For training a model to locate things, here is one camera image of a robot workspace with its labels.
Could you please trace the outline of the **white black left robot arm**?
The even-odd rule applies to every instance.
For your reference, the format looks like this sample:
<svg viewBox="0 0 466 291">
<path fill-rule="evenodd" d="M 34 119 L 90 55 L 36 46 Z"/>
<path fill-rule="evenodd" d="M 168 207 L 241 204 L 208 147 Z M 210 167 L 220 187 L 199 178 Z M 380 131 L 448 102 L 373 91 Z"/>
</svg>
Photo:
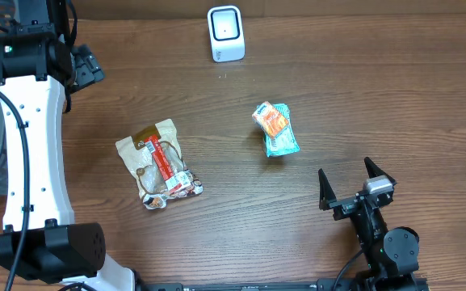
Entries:
<svg viewBox="0 0 466 291">
<path fill-rule="evenodd" d="M 76 46 L 70 1 L 20 1 L 0 35 L 0 101 L 8 193 L 0 266 L 63 290 L 134 290 L 136 273 L 106 251 L 96 222 L 78 224 L 65 185 L 61 118 L 71 95 L 103 79 L 86 46 Z"/>
</svg>

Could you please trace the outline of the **beige red snack bag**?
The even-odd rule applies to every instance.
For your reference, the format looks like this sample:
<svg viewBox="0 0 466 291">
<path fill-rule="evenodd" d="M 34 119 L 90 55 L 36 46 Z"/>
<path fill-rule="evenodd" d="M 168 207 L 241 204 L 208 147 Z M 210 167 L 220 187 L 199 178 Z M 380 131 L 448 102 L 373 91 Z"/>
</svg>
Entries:
<svg viewBox="0 0 466 291">
<path fill-rule="evenodd" d="M 183 159 L 171 119 L 123 138 L 115 146 L 136 180 L 139 197 L 148 210 L 164 209 L 170 200 L 198 196 L 204 191 Z"/>
</svg>

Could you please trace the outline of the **teal tissue packet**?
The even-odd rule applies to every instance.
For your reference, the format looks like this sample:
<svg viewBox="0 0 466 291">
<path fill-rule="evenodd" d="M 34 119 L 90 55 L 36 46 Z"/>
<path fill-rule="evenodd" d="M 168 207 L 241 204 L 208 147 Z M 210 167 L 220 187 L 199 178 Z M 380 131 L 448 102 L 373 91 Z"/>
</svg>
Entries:
<svg viewBox="0 0 466 291">
<path fill-rule="evenodd" d="M 289 124 L 276 139 L 270 139 L 267 135 L 264 137 L 266 156 L 279 157 L 299 152 L 300 147 L 292 131 L 292 125 L 290 124 L 290 108 L 285 103 L 274 104 L 274 107 L 288 120 Z"/>
</svg>

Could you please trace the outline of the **small orange box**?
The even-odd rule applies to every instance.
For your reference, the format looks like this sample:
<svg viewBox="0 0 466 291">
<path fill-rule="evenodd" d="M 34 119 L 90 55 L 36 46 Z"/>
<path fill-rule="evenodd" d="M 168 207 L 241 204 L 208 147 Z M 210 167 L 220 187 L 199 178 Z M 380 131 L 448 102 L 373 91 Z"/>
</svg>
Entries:
<svg viewBox="0 0 466 291">
<path fill-rule="evenodd" d="M 271 139 L 277 138 L 290 125 L 289 120 L 267 101 L 256 108 L 252 118 Z"/>
</svg>

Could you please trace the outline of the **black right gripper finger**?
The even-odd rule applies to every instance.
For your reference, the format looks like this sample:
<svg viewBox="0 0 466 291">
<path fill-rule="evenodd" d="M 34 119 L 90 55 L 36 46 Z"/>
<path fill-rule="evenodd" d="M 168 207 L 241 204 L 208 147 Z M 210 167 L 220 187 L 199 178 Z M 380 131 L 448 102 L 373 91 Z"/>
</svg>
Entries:
<svg viewBox="0 0 466 291">
<path fill-rule="evenodd" d="M 396 185 L 397 181 L 391 176 L 388 175 L 385 171 L 379 168 L 369 157 L 364 159 L 364 164 L 370 178 L 375 178 L 384 175 L 392 185 Z"/>
<path fill-rule="evenodd" d="M 319 178 L 319 184 L 320 184 L 319 208 L 321 210 L 329 210 L 330 205 L 336 202 L 337 198 L 322 168 L 318 171 L 318 178 Z"/>
</svg>

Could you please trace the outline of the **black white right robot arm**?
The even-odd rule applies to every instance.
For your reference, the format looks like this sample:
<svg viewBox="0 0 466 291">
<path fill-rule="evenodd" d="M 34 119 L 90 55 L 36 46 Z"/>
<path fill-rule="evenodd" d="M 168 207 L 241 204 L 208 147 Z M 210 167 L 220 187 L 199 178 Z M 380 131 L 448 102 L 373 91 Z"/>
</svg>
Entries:
<svg viewBox="0 0 466 291">
<path fill-rule="evenodd" d="M 419 269 L 419 236 L 409 227 L 390 230 L 380 211 L 393 202 L 397 181 L 369 157 L 368 179 L 351 198 L 339 200 L 323 170 L 318 171 L 320 204 L 336 221 L 351 220 L 360 250 L 342 267 L 328 290 L 418 291 L 427 287 L 414 273 Z"/>
</svg>

